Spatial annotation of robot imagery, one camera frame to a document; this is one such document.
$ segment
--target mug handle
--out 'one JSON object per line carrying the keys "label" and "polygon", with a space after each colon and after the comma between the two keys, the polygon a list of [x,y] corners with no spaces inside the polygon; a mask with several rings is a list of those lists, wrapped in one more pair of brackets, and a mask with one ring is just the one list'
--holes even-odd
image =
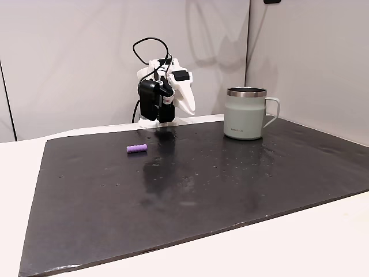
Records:
{"label": "mug handle", "polygon": [[278,103],[278,108],[277,108],[277,115],[271,121],[269,121],[267,124],[265,124],[264,128],[267,127],[269,124],[271,124],[274,120],[276,120],[279,117],[279,109],[281,107],[281,102],[279,101],[278,98],[266,97],[265,98],[265,103],[266,103],[267,100],[276,101]]}

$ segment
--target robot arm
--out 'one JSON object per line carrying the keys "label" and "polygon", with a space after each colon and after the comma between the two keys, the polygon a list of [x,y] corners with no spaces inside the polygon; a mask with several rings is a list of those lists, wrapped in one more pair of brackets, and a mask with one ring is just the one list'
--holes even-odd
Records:
{"label": "robot arm", "polygon": [[142,79],[161,65],[157,72],[140,83],[141,114],[151,121],[157,118],[160,122],[171,122],[174,119],[174,107],[177,107],[194,115],[195,99],[191,90],[192,72],[182,68],[177,59],[170,59],[165,64],[164,62],[163,59],[152,60],[148,67],[137,72],[137,77]]}

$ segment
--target white wall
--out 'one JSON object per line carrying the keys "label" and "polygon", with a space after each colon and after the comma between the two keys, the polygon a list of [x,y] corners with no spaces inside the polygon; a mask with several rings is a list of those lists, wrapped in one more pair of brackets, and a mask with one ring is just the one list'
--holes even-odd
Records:
{"label": "white wall", "polygon": [[[19,139],[131,121],[132,44],[157,36],[193,72],[196,115],[243,85],[248,0],[0,0],[0,53]],[[137,47],[162,58],[158,43]]]}
{"label": "white wall", "polygon": [[[251,0],[248,55],[265,7]],[[268,5],[246,83],[279,97],[282,117],[369,145],[368,14],[364,0]]]}
{"label": "white wall", "polygon": [[8,141],[14,141],[14,134],[0,71],[0,143]]}

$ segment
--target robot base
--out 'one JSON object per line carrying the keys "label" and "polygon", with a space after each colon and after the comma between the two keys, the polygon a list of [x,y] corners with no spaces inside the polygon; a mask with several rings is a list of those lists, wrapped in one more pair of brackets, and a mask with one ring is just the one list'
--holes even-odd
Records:
{"label": "robot base", "polygon": [[160,128],[160,127],[168,127],[168,126],[178,126],[181,122],[183,122],[180,118],[175,117],[172,122],[160,123],[158,120],[151,121],[148,119],[140,118],[138,120],[138,126],[144,129],[151,128]]}

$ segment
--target wet spot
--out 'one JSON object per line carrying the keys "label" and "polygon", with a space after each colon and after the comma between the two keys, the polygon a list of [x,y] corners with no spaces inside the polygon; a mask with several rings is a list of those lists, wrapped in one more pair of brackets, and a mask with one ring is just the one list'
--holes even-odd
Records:
{"label": "wet spot", "polygon": [[318,147],[319,150],[321,150],[322,152],[326,153],[326,154],[338,154],[339,151],[332,148],[332,147],[329,147],[327,145],[320,145]]}
{"label": "wet spot", "polygon": [[181,202],[179,202],[179,205],[185,206],[185,207],[193,207],[193,206],[196,206],[197,203],[196,202],[190,202],[190,201],[181,201]]}

